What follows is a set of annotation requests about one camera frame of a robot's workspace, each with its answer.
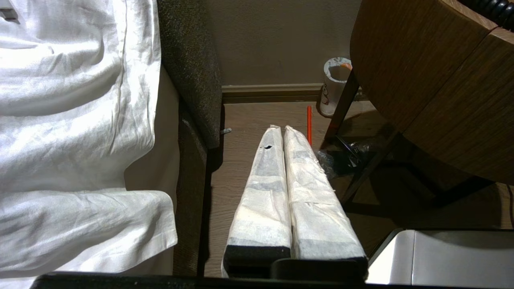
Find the baseboard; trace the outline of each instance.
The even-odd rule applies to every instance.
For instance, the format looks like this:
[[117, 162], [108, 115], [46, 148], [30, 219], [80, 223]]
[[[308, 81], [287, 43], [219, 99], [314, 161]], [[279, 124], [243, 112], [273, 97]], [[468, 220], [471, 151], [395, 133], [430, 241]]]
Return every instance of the baseboard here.
[[223, 85], [223, 103], [317, 101], [323, 83]]

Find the wooden floor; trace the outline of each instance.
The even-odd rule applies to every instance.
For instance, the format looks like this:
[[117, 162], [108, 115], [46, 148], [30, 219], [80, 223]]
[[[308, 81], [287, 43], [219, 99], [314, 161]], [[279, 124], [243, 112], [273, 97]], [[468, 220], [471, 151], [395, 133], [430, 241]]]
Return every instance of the wooden floor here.
[[[306, 134], [307, 106], [313, 102], [225, 104], [223, 164], [212, 174], [212, 205], [209, 222], [210, 258], [206, 277], [221, 276], [221, 260], [255, 150], [270, 124], [290, 125]], [[319, 148], [330, 119], [313, 109], [313, 148]], [[368, 101], [354, 102], [343, 131], [347, 140], [374, 137], [387, 131], [387, 123]], [[466, 177], [419, 152], [414, 162], [442, 187]], [[350, 176], [332, 181], [344, 191]], [[505, 228], [512, 229], [512, 193], [495, 184], [442, 209], [426, 205], [426, 189], [403, 169], [380, 169], [359, 189], [354, 205], [346, 210], [354, 230], [369, 255], [393, 229], [402, 228]]]

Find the white bed sheet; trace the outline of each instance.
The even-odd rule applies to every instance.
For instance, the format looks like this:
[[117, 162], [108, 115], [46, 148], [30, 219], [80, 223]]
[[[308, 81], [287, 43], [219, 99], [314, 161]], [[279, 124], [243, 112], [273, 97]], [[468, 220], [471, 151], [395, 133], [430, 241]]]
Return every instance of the white bed sheet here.
[[11, 1], [0, 19], [0, 287], [125, 271], [177, 242], [170, 196], [127, 191], [154, 144], [153, 0]]

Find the black cord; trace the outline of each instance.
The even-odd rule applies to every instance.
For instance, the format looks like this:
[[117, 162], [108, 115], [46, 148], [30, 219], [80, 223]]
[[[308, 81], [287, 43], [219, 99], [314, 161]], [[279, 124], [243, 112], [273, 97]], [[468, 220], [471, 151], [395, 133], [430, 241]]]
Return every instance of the black cord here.
[[514, 32], [514, 3], [508, 0], [460, 0], [471, 10]]

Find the white paper wrapping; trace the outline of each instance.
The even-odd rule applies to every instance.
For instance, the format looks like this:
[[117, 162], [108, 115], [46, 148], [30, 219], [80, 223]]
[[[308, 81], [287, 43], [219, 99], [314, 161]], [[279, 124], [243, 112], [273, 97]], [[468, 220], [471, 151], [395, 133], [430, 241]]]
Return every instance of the white paper wrapping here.
[[365, 258], [350, 221], [305, 136], [286, 126], [284, 151], [294, 257]]
[[261, 139], [230, 227], [227, 245], [291, 248], [291, 222], [280, 127], [271, 125]]

